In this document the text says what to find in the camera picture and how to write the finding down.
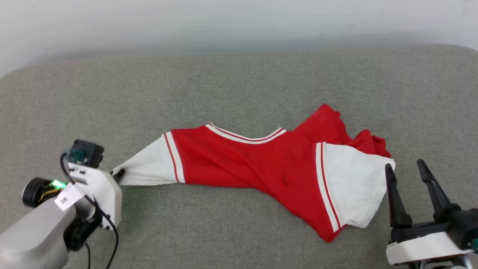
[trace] gray cushion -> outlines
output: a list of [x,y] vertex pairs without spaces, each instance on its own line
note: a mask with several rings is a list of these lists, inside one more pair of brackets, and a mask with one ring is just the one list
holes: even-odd
[[[416,222],[433,209],[423,158],[451,201],[478,206],[478,52],[449,45],[92,59],[44,64],[0,81],[0,231],[30,209],[33,177],[64,179],[62,150],[103,145],[109,171],[173,128],[214,122],[260,137],[294,129],[322,103],[342,112],[350,135],[369,128],[397,162]],[[249,189],[172,184],[124,187],[113,268],[386,268],[387,203],[366,229],[326,244],[271,197]],[[89,239],[103,268],[112,232]],[[66,268],[86,268],[86,250]]]

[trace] white sleeve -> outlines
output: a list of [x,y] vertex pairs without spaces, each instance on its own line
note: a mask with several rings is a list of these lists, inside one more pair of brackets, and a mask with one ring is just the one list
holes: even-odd
[[125,169],[125,174],[120,185],[184,183],[181,159],[171,132],[163,134],[131,159],[114,168],[113,174],[122,168]]
[[317,144],[316,152],[319,186],[326,188],[328,197],[322,195],[334,231],[346,224],[367,227],[387,189],[385,165],[395,169],[395,161],[325,142]]

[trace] red jersey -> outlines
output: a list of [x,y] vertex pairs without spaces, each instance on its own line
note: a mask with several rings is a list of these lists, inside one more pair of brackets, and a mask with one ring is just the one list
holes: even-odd
[[[368,225],[386,190],[384,167],[387,163],[394,167],[395,163],[375,154],[381,142],[375,143],[371,135],[359,140],[367,144],[327,133],[327,128],[317,124],[324,115],[315,113],[293,132],[279,128],[262,138],[241,136],[211,123],[175,129],[115,171],[126,171],[121,185],[179,182],[256,188],[274,197],[329,242],[345,225]],[[325,122],[336,120],[341,122],[338,116]],[[329,130],[340,128],[339,124],[331,125]],[[329,143],[339,137],[345,145]],[[388,154],[384,147],[381,153]]]

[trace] sleeve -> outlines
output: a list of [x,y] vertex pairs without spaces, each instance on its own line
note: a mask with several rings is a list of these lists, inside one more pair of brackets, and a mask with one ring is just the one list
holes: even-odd
[[138,152],[113,169],[113,174],[125,169],[120,185],[154,186],[184,183],[183,167],[171,132]]
[[294,132],[309,138],[314,143],[348,145],[363,153],[391,157],[385,149],[385,140],[372,136],[369,130],[361,131],[354,139],[350,138],[344,122],[340,119],[340,113],[326,104],[321,105]]
[[204,128],[176,129],[114,168],[113,174],[124,169],[119,184],[127,186],[187,183],[265,190],[245,159],[250,157],[240,148],[208,139]]
[[395,162],[345,145],[319,143],[316,152],[319,188],[333,232],[345,225],[367,227],[386,192],[385,165],[395,169]]

